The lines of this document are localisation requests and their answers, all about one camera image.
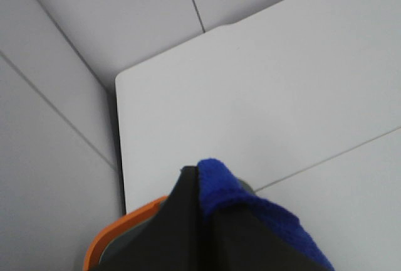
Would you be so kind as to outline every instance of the blue fabric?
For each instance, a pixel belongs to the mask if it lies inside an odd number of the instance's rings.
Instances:
[[[199,204],[205,220],[219,208],[247,204],[252,213],[283,241],[316,263],[334,270],[294,214],[280,205],[248,193],[230,170],[217,159],[201,160],[197,166]]]

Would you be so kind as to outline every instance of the tile grout line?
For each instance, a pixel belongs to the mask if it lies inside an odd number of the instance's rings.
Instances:
[[[32,83],[29,78],[0,50],[0,56],[4,58],[6,63],[44,100],[50,108],[56,112],[61,119],[63,119],[88,145],[94,150],[114,171],[118,171],[116,166],[113,165],[91,142],[90,140],[78,130],[77,127],[60,111],[57,107],[39,90],[37,86]]]
[[[198,10],[198,7],[197,7],[197,5],[196,5],[196,3],[195,3],[195,0],[191,0],[191,1],[192,1],[192,4],[194,5],[196,15],[197,15],[197,17],[198,17],[200,26],[202,27],[202,31],[203,31],[203,33],[205,33],[206,30],[205,30],[205,27],[204,27],[204,25],[203,25],[203,22],[202,22],[202,19],[201,19],[201,14],[199,14],[199,10]]]
[[[102,88],[106,91],[106,93],[109,93],[108,89],[106,88],[106,86],[102,83],[102,81],[99,79],[99,77],[97,76],[97,74],[93,71],[93,69],[89,66],[89,64],[86,62],[86,60],[84,59],[84,57],[81,55],[81,53],[76,49],[75,45],[71,42],[71,40],[69,39],[69,37],[67,37],[67,35],[64,33],[64,31],[61,29],[61,27],[58,25],[58,23],[56,22],[56,20],[54,19],[54,17],[52,17],[52,15],[50,14],[50,12],[46,9],[46,7],[44,6],[44,4],[40,1],[40,0],[36,0],[36,2],[40,5],[40,7],[42,8],[42,10],[45,12],[45,14],[47,15],[47,17],[49,17],[49,19],[51,20],[51,22],[54,24],[54,26],[56,27],[56,29],[59,31],[59,33],[63,36],[63,38],[65,39],[65,41],[69,44],[69,46],[72,48],[72,50],[75,52],[75,54],[79,57],[79,59],[82,61],[82,63],[86,66],[86,69],[88,69],[88,71],[93,75],[93,77],[96,79],[96,81],[100,84],[100,86],[102,86]]]
[[[358,145],[356,145],[356,146],[353,146],[353,147],[351,147],[351,148],[349,148],[349,149],[347,149],[347,150],[345,150],[345,151],[342,151],[342,152],[340,152],[340,153],[338,153],[338,154],[335,154],[335,155],[333,155],[333,156],[330,156],[330,157],[328,157],[328,158],[326,158],[326,159],[324,159],[324,160],[321,160],[321,161],[319,161],[319,162],[316,162],[316,163],[314,163],[314,164],[312,164],[312,165],[310,165],[310,166],[308,166],[308,167],[305,167],[305,168],[303,168],[303,169],[300,169],[299,171],[296,171],[295,173],[292,173],[292,174],[290,174],[290,175],[287,175],[287,176],[285,176],[285,177],[282,177],[282,178],[280,178],[280,179],[277,179],[277,180],[275,180],[275,181],[273,181],[273,182],[271,182],[271,183],[268,183],[268,184],[266,184],[266,185],[264,185],[264,186],[262,186],[262,187],[260,187],[260,188],[257,188],[257,189],[255,189],[255,193],[261,191],[262,189],[269,188],[269,187],[272,186],[272,185],[275,185],[275,184],[277,184],[277,183],[280,183],[281,181],[287,180],[287,179],[289,179],[289,178],[291,178],[291,177],[293,177],[293,176],[295,176],[295,175],[298,175],[298,174],[300,174],[300,173],[303,173],[303,172],[305,172],[305,171],[307,171],[307,170],[309,170],[309,169],[311,169],[311,168],[313,168],[313,167],[315,167],[315,166],[319,166],[319,165],[321,165],[321,164],[323,164],[323,163],[325,163],[325,162],[328,162],[328,161],[330,161],[330,160],[332,160],[332,159],[334,159],[334,158],[340,157],[340,156],[343,155],[343,154],[346,154],[346,153],[348,153],[348,152],[351,152],[351,151],[353,151],[353,150],[355,150],[355,149],[357,149],[357,148],[359,148],[359,147],[361,147],[361,146],[364,146],[365,144],[368,144],[368,143],[370,143],[370,142],[372,142],[372,141],[375,141],[375,140],[377,140],[377,139],[379,139],[379,138],[381,138],[381,137],[384,137],[384,136],[386,136],[386,135],[389,135],[389,134],[391,134],[391,133],[393,133],[393,132],[395,132],[395,131],[397,131],[397,130],[399,130],[399,129],[401,129],[401,125],[398,126],[398,127],[396,127],[396,128],[394,128],[394,129],[392,129],[392,130],[390,130],[390,131],[388,131],[388,132],[386,132],[386,133],[380,134],[380,135],[378,135],[378,136],[376,136],[376,137],[373,137],[373,138],[371,138],[371,139],[369,139],[369,140],[367,140],[367,141],[364,141],[364,142],[362,142],[361,144],[358,144]]]

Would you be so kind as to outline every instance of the orange plastic edge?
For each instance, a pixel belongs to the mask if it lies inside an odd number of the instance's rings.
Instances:
[[[160,209],[160,202],[167,199],[167,196],[160,197],[145,206],[121,217],[116,222],[104,228],[90,244],[86,251],[85,259],[83,262],[83,270],[89,269],[98,265],[100,257],[106,246],[116,237],[126,232],[136,224],[145,221],[151,216],[155,215]]]

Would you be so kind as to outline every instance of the blue towel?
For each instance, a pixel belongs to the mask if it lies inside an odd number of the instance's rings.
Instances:
[[[252,213],[284,242],[316,263],[334,270],[294,214],[280,205],[248,193],[230,170],[217,159],[201,160],[197,166],[199,204],[206,221],[219,208],[247,204]]]

